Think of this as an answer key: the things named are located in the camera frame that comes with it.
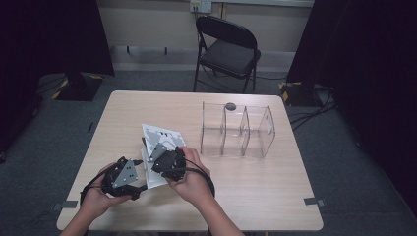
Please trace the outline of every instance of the acrylic organizer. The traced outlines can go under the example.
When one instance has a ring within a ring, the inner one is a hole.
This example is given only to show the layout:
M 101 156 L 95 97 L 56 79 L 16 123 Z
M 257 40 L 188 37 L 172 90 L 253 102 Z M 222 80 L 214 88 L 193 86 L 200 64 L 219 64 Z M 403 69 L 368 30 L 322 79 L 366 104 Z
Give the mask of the acrylic organizer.
M 201 154 L 264 157 L 274 138 L 269 106 L 203 102 Z

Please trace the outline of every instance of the forearm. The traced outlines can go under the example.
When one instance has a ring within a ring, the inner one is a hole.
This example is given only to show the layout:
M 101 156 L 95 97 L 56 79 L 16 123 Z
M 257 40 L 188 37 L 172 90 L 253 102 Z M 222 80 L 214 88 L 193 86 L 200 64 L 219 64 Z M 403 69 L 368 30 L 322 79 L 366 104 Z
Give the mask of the forearm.
M 215 198 L 207 198 L 195 207 L 205 219 L 213 236 L 243 235 Z
M 65 227 L 65 229 L 61 232 L 60 236 L 83 236 L 87 230 L 89 230 L 89 226 L 92 224 L 92 222 L 93 217 L 79 211 L 70 221 L 67 227 Z

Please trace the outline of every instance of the chair seat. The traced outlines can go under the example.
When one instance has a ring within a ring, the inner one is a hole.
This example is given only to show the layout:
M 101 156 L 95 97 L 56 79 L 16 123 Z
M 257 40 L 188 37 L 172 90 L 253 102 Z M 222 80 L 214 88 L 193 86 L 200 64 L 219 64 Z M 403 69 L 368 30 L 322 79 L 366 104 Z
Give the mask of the chair seat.
M 257 50 L 257 61 L 261 57 L 261 51 Z M 217 40 L 206 51 L 200 60 L 204 66 L 218 69 L 223 73 L 231 73 L 241 79 L 251 73 L 254 68 L 252 60 L 254 58 L 254 50 L 231 44 L 222 40 Z

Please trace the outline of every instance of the gray carpet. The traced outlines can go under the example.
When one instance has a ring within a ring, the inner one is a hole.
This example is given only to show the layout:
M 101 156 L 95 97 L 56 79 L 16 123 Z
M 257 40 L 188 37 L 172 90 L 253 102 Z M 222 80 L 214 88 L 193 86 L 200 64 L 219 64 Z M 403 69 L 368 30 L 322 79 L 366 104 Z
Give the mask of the gray carpet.
M 258 75 L 285 77 L 284 73 Z M 51 99 L 60 76 L 42 78 L 41 84 L 50 83 L 39 88 L 44 100 L 37 116 L 15 140 L 7 151 L 6 162 L 0 165 L 0 235 L 59 234 L 59 211 L 51 208 L 66 200 L 95 125 L 114 90 L 191 91 L 194 72 L 117 72 L 115 78 L 104 79 L 92 102 Z M 243 85 L 234 79 L 222 80 L 237 90 Z M 278 83 L 258 79 L 257 89 L 252 92 L 248 86 L 247 93 L 279 95 Z M 202 84 L 198 84 L 198 91 L 220 92 Z M 290 120 L 302 116 L 299 113 L 316 110 L 287 107 Z M 94 125 L 88 132 L 91 122 Z M 325 226 L 318 232 L 269 235 L 417 235 L 415 218 L 384 172 L 357 148 L 353 133 L 337 109 L 318 115 L 295 130 L 313 191 L 327 203 L 320 208 Z

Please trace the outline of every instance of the wall outlet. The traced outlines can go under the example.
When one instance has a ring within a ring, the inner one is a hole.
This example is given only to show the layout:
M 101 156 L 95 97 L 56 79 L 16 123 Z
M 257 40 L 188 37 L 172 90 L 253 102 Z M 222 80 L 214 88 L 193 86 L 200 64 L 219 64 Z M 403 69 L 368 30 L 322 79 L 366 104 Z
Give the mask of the wall outlet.
M 191 0 L 190 1 L 190 12 L 200 12 L 202 8 L 202 1 Z
M 211 13 L 211 1 L 190 1 L 190 12 Z

